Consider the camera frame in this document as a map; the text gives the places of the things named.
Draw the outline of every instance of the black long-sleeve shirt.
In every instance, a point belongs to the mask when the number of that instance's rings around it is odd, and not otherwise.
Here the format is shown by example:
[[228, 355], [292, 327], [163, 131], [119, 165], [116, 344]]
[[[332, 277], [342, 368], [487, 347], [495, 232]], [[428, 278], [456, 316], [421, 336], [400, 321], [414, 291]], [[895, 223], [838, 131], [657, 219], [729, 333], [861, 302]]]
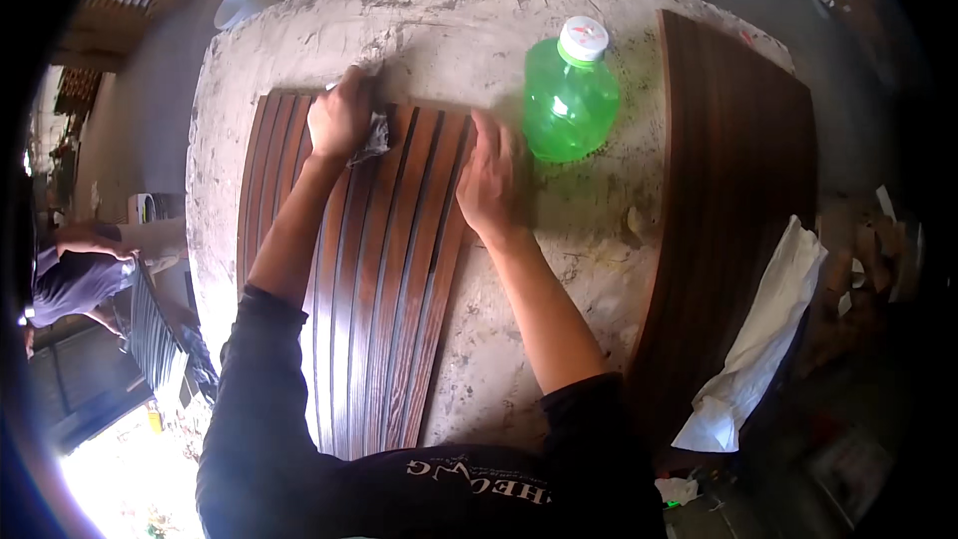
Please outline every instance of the black long-sleeve shirt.
[[665, 535], [661, 498], [609, 373], [546, 395], [543, 455], [487, 445], [342, 461], [305, 424], [305, 313], [247, 286], [200, 458], [210, 537]]

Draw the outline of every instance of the blue shirt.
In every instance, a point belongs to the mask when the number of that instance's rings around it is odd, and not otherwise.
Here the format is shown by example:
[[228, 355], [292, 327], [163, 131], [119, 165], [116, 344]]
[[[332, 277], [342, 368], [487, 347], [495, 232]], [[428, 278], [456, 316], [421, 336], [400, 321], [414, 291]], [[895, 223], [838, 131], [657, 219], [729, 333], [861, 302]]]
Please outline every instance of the blue shirt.
[[[115, 225], [97, 224], [94, 229], [112, 240], [121, 239]], [[93, 310], [123, 289], [124, 262], [99, 253], [65, 252], [58, 258], [54, 242], [41, 243], [36, 251], [30, 323], [43, 327], [60, 317]]]

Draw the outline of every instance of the dark brown wooden board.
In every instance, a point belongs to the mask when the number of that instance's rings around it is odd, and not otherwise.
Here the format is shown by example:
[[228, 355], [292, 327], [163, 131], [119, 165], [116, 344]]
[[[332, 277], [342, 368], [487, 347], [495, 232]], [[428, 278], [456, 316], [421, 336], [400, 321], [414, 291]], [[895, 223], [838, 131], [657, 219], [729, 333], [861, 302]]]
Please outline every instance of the dark brown wooden board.
[[737, 38], [659, 12], [667, 100], [662, 247], [628, 388], [661, 457], [736, 339], [789, 215], [813, 224], [802, 83]]
[[[273, 92], [257, 105], [240, 289], [311, 149], [311, 101]], [[416, 445], [465, 227], [454, 189], [472, 120], [394, 105], [388, 117], [390, 151], [344, 172], [329, 196], [304, 302], [307, 423], [321, 451], [344, 459]]]

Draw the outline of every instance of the hand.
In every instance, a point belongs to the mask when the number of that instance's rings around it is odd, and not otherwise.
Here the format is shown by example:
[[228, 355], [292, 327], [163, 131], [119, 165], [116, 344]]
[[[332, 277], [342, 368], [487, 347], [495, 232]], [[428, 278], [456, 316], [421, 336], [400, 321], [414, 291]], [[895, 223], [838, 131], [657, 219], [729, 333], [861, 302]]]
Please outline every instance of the hand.
[[362, 146], [369, 132], [371, 93], [366, 73], [353, 65], [335, 88], [317, 97], [306, 116], [315, 156], [346, 160]]
[[484, 111], [473, 109], [476, 145], [463, 165], [456, 200], [463, 217], [489, 249], [505, 248], [528, 233], [521, 192], [528, 184], [525, 138]]
[[122, 242], [113, 242], [105, 247], [108, 255], [113, 255], [117, 260], [132, 260], [140, 255], [140, 249], [130, 244]]

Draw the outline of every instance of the person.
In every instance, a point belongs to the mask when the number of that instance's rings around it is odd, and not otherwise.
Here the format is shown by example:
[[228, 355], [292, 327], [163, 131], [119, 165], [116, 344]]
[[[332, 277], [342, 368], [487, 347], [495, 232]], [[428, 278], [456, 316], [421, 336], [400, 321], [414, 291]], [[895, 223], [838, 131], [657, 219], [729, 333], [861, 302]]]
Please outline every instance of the person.
[[151, 272], [174, 265], [186, 253], [186, 220], [140, 225], [79, 223], [54, 230], [38, 243], [26, 317], [34, 327], [84, 314], [121, 340], [116, 313], [104, 301], [131, 284], [131, 261], [141, 257]]
[[519, 207], [523, 140], [473, 111], [456, 198], [495, 264], [542, 392], [542, 455], [441, 445], [342, 461], [305, 423], [298, 343], [308, 263], [336, 179], [366, 138], [361, 69], [307, 116], [313, 150], [266, 235], [224, 350], [199, 461], [209, 537], [664, 537], [662, 501], [620, 396], [622, 379], [542, 256]]

